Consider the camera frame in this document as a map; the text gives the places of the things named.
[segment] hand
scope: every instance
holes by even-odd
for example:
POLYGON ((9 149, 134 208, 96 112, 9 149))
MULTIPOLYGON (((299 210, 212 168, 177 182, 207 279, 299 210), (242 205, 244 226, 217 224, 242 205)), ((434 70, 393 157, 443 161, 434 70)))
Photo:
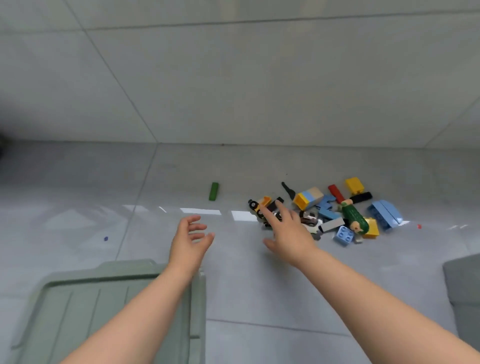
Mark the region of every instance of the hand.
POLYGON ((200 220, 199 215, 188 216, 180 220, 177 233, 172 240, 168 259, 169 267, 187 273, 189 279, 192 279, 200 268, 202 259, 215 237, 212 232, 207 235, 203 232, 196 232, 207 228, 205 224, 194 223, 198 220, 200 220))
POLYGON ((275 240, 264 239, 264 244, 282 260, 298 268, 302 260, 317 249, 315 241, 300 223, 300 216, 296 212, 288 210, 278 200, 275 204, 280 210, 282 221, 265 206, 260 205, 261 212, 272 225, 275 237, 275 240))

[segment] green plastic bin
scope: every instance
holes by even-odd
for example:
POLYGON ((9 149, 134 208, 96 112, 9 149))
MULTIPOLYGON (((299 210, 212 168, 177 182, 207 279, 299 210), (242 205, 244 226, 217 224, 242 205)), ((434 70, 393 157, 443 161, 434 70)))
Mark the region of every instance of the green plastic bin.
MULTIPOLYGON (((95 269, 53 273, 30 295, 7 364, 63 360, 165 268, 153 260, 103 263, 95 269)), ((154 363, 204 364, 205 275, 185 290, 154 363)))

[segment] green toy figure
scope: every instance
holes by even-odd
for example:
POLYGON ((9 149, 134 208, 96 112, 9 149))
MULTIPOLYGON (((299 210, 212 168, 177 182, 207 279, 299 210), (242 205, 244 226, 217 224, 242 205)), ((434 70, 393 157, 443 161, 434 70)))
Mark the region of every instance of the green toy figure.
POLYGON ((370 228, 368 222, 355 208, 352 200, 348 199, 342 202, 342 212, 350 224, 350 229, 361 235, 368 233, 370 228))

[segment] small blue piece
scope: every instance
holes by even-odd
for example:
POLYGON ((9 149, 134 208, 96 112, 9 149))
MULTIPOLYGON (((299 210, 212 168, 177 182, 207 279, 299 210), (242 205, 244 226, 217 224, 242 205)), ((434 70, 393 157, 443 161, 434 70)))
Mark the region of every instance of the small blue piece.
POLYGON ((393 206, 390 202, 385 200, 380 200, 380 203, 386 208, 388 213, 393 216, 393 218, 401 224, 403 222, 402 214, 393 206))
POLYGON ((321 207, 324 207, 326 208, 327 210, 331 210, 333 208, 332 204, 330 202, 332 201, 336 201, 336 198, 335 196, 333 196, 332 194, 326 194, 322 200, 317 203, 315 205, 316 208, 321 208, 321 207))
POLYGON ((318 214, 320 216, 323 216, 324 218, 329 218, 330 220, 335 220, 336 218, 339 218, 339 217, 342 216, 338 212, 330 211, 330 210, 326 209, 325 207, 319 208, 318 209, 318 214))
POLYGON ((336 242, 342 244, 343 246, 349 246, 350 244, 352 244, 354 236, 355 233, 352 230, 350 230, 346 226, 340 226, 338 232, 333 237, 333 239, 336 242))
POLYGON ((380 227, 387 231, 398 226, 397 220, 387 211, 380 201, 375 201, 367 209, 380 224, 380 227))

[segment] finger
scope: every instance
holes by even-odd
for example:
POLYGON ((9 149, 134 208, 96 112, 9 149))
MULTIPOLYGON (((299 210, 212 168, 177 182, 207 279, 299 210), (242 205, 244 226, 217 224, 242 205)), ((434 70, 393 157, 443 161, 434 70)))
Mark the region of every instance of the finger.
POLYGON ((203 239, 201 239, 198 243, 198 249, 201 249, 203 253, 208 250, 210 245, 213 243, 213 239, 215 238, 215 233, 214 232, 209 232, 203 239))
POLYGON ((272 226, 272 228, 280 224, 280 221, 278 221, 275 215, 265 206, 260 205, 260 211, 263 213, 265 219, 267 219, 268 223, 272 226))
POLYGON ((205 230, 207 226, 205 224, 190 224, 188 226, 188 231, 195 231, 195 230, 205 230))
POLYGON ((265 238, 264 244, 270 251, 275 252, 275 241, 265 238))
POLYGON ((284 219, 285 217, 287 218, 286 220, 290 220, 292 218, 292 216, 290 216, 290 212, 288 211, 288 209, 283 205, 283 203, 281 203, 280 201, 278 200, 275 200, 275 205, 276 207, 280 210, 280 214, 282 215, 282 219, 284 219))
POLYGON ((177 228, 177 234, 178 233, 188 233, 188 226, 195 221, 200 220, 201 216, 200 215, 191 215, 184 217, 183 219, 180 220, 179 226, 177 228))
POLYGON ((195 232, 193 234, 188 234, 188 237, 191 241, 202 239, 205 236, 202 232, 195 232))
POLYGON ((290 216, 292 216, 293 221, 300 222, 300 215, 297 214, 295 211, 290 210, 290 216))

